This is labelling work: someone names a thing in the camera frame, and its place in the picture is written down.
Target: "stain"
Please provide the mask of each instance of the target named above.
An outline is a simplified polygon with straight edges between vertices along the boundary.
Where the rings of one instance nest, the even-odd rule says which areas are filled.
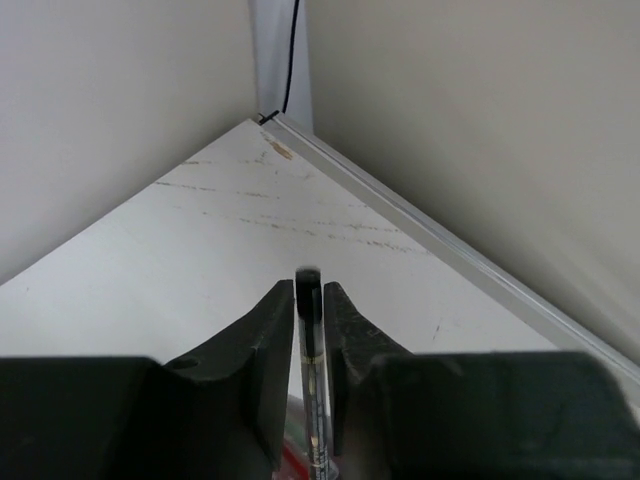
[[[271,145],[271,148],[273,148],[275,150],[275,152],[278,155],[280,155],[282,158],[285,158],[287,160],[292,160],[293,159],[293,154],[289,150],[284,148],[282,145],[280,145],[280,143],[278,143],[273,138],[269,137],[266,133],[262,132],[262,138],[264,138],[266,140],[266,142],[269,145]]]

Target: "white wall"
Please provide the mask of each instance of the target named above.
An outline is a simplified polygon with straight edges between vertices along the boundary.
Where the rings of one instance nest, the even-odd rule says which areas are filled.
[[[251,0],[260,112],[281,110],[287,83],[289,38],[294,0]],[[287,116],[309,131],[313,129],[309,86],[309,46],[305,1],[300,1],[293,75]]]
[[[248,4],[0,2],[0,283],[255,115]]]
[[[318,136],[639,362],[640,2],[308,8]]]

